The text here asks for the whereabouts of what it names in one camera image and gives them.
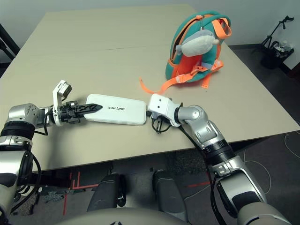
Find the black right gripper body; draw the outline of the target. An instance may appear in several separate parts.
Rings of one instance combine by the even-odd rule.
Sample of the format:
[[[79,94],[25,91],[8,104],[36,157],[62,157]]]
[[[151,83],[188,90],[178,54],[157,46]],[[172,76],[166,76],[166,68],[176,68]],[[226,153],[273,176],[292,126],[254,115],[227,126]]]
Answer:
[[[164,121],[163,117],[160,114],[157,114],[156,112],[151,112],[149,110],[146,111],[146,116],[157,123],[162,123]]]

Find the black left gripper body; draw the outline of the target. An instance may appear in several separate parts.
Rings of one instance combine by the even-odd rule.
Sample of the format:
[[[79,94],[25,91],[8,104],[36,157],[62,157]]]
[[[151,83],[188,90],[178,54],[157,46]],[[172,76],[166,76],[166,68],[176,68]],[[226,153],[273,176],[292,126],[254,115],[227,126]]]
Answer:
[[[84,105],[79,105],[77,101],[66,102],[59,108],[60,120],[69,124],[80,123],[85,108]]]

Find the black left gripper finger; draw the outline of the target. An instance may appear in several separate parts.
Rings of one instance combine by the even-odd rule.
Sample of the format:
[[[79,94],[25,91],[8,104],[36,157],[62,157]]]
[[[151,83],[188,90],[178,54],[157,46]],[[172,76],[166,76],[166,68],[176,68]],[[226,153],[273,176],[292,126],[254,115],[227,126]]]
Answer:
[[[98,104],[85,104],[76,106],[76,115],[84,115],[88,113],[95,113],[101,110],[103,107]]]

